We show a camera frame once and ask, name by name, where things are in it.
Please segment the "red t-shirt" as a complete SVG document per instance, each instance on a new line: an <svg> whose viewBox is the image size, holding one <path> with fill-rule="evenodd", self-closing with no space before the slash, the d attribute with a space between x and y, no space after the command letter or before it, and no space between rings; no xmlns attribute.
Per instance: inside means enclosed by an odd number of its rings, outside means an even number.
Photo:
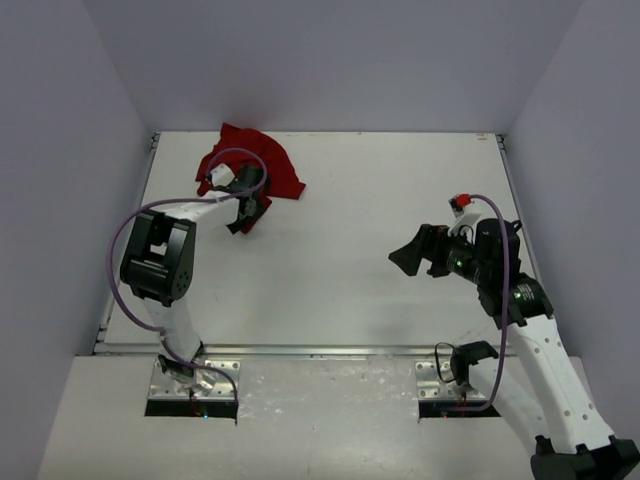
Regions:
<svg viewBox="0 0 640 480"><path fill-rule="evenodd" d="M262 177L262 168L249 154L240 152L244 149L257 155L266 165L267 179L262 189L253 198L264 198L268 201L268 208L272 204L272 197L299 200L306 184L301 182L296 174L285 149L273 138L252 128L240 128L223 123L220 129L220 139L213 150L205 155L199 165L195 181L199 183L197 195L203 197L215 188L209 179L210 171L217 165L227 164L235 174L236 182L242 183L244 178L252 175L255 179L246 186L238 186L243 191L253 184L257 184ZM247 215L243 218L243 234L248 234L258 220L250 220Z"/></svg>

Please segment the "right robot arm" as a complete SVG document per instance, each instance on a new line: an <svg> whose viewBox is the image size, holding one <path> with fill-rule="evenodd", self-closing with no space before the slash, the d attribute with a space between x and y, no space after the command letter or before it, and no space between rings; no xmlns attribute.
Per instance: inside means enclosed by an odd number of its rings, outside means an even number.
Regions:
<svg viewBox="0 0 640 480"><path fill-rule="evenodd" d="M507 339L533 388L504 375L493 401L530 455L536 479L624 479L639 464L631 439L616 436L597 411L560 339L541 284L522 272L522 223L495 218L477 224L474 240L445 225L423 224L388 258L415 276L422 261L433 278L451 273L473 283L494 322L506 319Z"/></svg>

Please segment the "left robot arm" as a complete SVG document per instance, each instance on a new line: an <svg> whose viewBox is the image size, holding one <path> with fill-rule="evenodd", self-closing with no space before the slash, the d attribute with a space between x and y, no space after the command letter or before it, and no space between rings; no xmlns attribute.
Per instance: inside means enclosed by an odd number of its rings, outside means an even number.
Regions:
<svg viewBox="0 0 640 480"><path fill-rule="evenodd" d="M163 373L189 388L196 385L199 370L209 371L226 379L236 398L237 383L229 374L197 361L203 343L185 297L198 239L220 228L235 234L255 223L266 211L261 194L268 175L264 166L245 165L235 173L222 164L208 178L214 188L199 199L156 201L135 214L119 277L150 318L149 323L136 322L157 334Z"/></svg>

